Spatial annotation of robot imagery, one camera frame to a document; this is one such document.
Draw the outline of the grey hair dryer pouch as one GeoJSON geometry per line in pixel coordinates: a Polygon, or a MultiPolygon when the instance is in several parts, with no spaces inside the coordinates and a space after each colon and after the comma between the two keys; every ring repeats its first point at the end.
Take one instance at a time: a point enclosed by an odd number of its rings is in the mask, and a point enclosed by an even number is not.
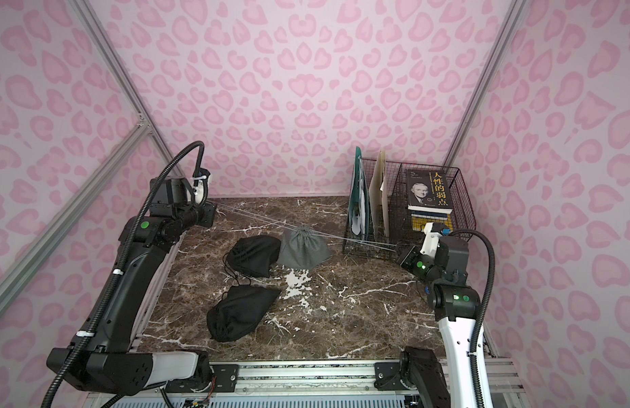
{"type": "Polygon", "coordinates": [[[294,270],[311,270],[332,256],[326,239],[308,226],[285,229],[278,263],[294,270]]]}

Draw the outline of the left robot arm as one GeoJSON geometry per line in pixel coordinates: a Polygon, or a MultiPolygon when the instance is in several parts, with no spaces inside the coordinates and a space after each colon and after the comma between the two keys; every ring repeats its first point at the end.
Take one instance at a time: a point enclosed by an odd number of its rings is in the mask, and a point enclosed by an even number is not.
{"type": "Polygon", "coordinates": [[[192,178],[170,178],[185,156],[201,160],[205,146],[192,142],[150,182],[150,192],[119,237],[117,258],[95,306],[65,348],[54,348],[46,365],[54,372],[41,405],[51,407],[62,383],[86,392],[112,394],[108,406],[141,391],[174,385],[213,389],[206,352],[131,352],[132,334],[149,286],[170,250],[194,226],[210,227],[210,172],[195,166],[192,178]]]}

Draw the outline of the black pouch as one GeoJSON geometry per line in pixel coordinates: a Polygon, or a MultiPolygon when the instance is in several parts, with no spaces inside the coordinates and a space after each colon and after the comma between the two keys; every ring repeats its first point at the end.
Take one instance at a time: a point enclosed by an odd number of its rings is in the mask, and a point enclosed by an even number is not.
{"type": "Polygon", "coordinates": [[[253,333],[280,294],[280,289],[271,287],[231,287],[207,313],[212,338],[229,343],[253,333]]]}
{"type": "Polygon", "coordinates": [[[223,256],[225,273],[233,278],[237,286],[240,285],[241,276],[249,282],[252,278],[269,278],[272,266],[279,259],[281,245],[279,238],[274,236],[241,238],[223,256]]]}

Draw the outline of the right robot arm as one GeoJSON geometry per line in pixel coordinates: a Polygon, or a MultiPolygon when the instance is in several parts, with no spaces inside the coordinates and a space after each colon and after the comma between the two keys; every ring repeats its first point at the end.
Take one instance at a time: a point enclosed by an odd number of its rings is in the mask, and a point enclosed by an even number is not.
{"type": "Polygon", "coordinates": [[[428,223],[421,246],[403,253],[400,266],[423,283],[427,303],[441,332],[447,363],[431,350],[407,347],[400,358],[399,380],[416,389],[422,407],[493,405],[483,348],[483,323],[495,283],[495,250],[483,233],[428,223]],[[469,246],[465,236],[485,245],[488,275],[478,293],[468,284],[469,246]]]}

